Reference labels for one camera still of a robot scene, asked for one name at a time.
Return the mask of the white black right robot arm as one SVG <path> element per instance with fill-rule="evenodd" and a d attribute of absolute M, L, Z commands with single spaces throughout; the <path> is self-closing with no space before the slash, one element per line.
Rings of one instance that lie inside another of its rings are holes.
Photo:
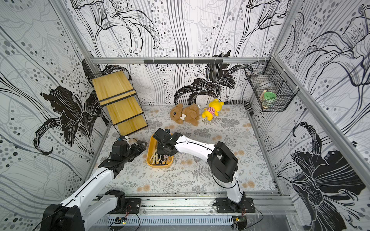
<path fill-rule="evenodd" d="M 190 154 L 206 161 L 215 183 L 226 190 L 229 201 L 235 204 L 241 202 L 243 192 L 239 186 L 239 161 L 225 143 L 203 143 L 178 132 L 170 134 L 161 128 L 152 137 L 157 141 L 157 150 L 161 155 Z"/>

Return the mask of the beige kitchen scissors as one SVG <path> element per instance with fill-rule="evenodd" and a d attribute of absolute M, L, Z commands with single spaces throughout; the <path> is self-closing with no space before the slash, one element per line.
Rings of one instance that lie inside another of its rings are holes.
<path fill-rule="evenodd" d="M 150 158 L 150 161 L 149 163 L 151 165 L 161 165 L 162 164 L 162 160 L 161 160 L 161 155 L 159 155 L 157 152 L 155 152 L 151 158 Z"/>

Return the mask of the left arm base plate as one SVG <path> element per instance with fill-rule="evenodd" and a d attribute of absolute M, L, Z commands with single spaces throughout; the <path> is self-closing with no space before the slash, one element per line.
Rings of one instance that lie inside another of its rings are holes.
<path fill-rule="evenodd" d="M 111 214 L 128 213 L 138 214 L 141 207 L 141 198 L 127 198 L 125 192 L 118 190 L 109 190 L 105 195 L 113 195 L 118 199 L 116 207 L 110 211 Z"/>

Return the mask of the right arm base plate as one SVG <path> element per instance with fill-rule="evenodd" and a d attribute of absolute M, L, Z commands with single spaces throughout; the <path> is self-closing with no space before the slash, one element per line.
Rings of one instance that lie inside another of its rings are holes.
<path fill-rule="evenodd" d="M 218 213 L 255 213 L 253 199 L 243 197 L 239 203 L 232 202 L 228 198 L 216 198 L 213 206 L 216 206 Z"/>

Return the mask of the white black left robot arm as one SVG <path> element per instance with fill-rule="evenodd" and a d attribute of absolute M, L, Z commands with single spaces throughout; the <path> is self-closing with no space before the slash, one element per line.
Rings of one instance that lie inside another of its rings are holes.
<path fill-rule="evenodd" d="M 98 195 L 118 176 L 124 165 L 141 155 L 146 147 L 147 142 L 140 140 L 133 144 L 122 139 L 115 141 L 109 157 L 96 172 L 67 199 L 49 205 L 36 227 L 42 231 L 87 231 L 111 212 L 137 214 L 140 199 L 126 199 L 125 193 L 118 190 L 108 190 L 102 197 Z"/>

